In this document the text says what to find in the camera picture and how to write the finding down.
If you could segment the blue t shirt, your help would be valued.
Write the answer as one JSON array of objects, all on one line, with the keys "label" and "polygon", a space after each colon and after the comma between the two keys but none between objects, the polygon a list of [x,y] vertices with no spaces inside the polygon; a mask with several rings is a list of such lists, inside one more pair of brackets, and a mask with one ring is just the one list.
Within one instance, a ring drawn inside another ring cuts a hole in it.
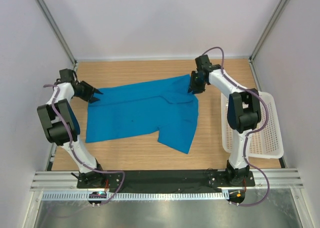
[{"label": "blue t shirt", "polygon": [[87,143],[158,132],[157,141],[188,154],[199,115],[190,75],[100,89],[87,108]]}]

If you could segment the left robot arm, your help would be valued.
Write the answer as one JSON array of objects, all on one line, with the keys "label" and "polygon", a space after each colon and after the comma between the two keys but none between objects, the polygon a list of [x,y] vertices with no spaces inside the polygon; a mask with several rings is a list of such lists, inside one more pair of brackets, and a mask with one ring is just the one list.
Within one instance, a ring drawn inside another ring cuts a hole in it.
[{"label": "left robot arm", "polygon": [[79,81],[72,69],[59,71],[54,84],[45,84],[53,88],[49,101],[37,107],[37,114],[46,139],[62,147],[78,166],[78,174],[72,173],[79,188],[101,188],[106,176],[97,159],[92,156],[80,138],[79,122],[70,106],[72,98],[77,97],[89,104],[100,99],[95,94],[102,93],[85,81]]}]

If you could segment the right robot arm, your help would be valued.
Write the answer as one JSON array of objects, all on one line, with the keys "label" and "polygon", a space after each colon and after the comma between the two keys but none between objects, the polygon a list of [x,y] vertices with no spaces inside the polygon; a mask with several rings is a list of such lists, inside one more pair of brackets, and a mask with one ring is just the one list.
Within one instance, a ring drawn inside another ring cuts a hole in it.
[{"label": "right robot arm", "polygon": [[253,131],[261,122],[259,92],[243,87],[232,79],[219,64],[213,65],[208,55],[195,59],[196,70],[191,72],[189,93],[200,94],[206,85],[218,88],[228,98],[227,122],[232,129],[232,150],[227,160],[225,180],[231,186],[240,186],[249,176],[249,146]]}]

